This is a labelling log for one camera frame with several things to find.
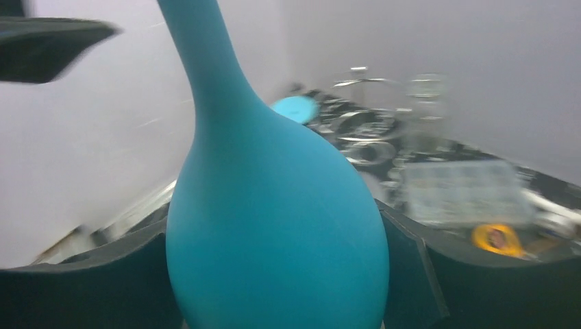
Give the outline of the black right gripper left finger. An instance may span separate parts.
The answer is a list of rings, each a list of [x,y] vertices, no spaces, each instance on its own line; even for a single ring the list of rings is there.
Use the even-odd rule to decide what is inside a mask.
[[[1,270],[1,327],[183,328],[166,268],[168,208],[58,264]]]

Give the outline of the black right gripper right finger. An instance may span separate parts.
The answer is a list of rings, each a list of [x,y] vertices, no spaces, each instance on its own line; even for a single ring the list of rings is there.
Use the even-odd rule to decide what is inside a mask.
[[[580,327],[579,256],[502,256],[378,208],[390,254],[387,328]]]

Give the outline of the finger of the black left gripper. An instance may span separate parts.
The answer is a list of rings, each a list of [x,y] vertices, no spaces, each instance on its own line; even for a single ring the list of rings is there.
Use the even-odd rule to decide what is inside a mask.
[[[1,81],[49,83],[85,50],[119,31],[104,21],[2,16]]]

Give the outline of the blue plastic goblet back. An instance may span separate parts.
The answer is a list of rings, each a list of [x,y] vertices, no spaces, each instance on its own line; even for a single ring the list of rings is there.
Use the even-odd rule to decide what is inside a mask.
[[[171,199],[166,261],[190,328],[379,328],[384,225],[367,185],[257,96],[216,1],[160,1],[195,133]]]

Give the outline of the blue plastic goblet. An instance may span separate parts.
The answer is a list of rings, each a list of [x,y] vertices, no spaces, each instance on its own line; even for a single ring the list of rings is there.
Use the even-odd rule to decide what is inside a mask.
[[[277,100],[271,105],[276,113],[305,125],[317,117],[319,105],[308,96],[295,95]]]
[[[257,96],[216,1],[160,1],[195,133],[171,199],[166,261],[190,328],[379,328],[384,225],[367,185]]]

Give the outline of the chrome spiral glass rack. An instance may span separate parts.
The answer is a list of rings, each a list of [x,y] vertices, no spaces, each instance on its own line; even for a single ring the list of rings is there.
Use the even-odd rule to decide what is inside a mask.
[[[337,148],[355,167],[378,167],[397,157],[410,109],[401,82],[353,66],[329,90],[313,90],[316,117],[306,127]]]

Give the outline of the clear glass wine glass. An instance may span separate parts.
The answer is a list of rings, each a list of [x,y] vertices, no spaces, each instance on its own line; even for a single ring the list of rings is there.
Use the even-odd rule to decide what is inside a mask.
[[[445,76],[438,73],[420,73],[406,84],[406,96],[412,110],[407,135],[411,150],[420,154],[435,154],[444,143],[447,118],[444,95]]]

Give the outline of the yellow tape measure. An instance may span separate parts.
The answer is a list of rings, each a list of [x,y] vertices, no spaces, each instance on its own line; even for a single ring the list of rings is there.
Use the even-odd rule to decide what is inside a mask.
[[[525,252],[517,233],[504,224],[484,224],[471,233],[472,243],[484,251],[513,258],[523,258]]]

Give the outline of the clear plastic parts box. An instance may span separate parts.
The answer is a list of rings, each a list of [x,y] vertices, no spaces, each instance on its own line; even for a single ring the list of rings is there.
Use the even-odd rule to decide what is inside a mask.
[[[533,206],[515,168],[503,160],[412,163],[402,173],[407,215],[425,226],[532,225]]]

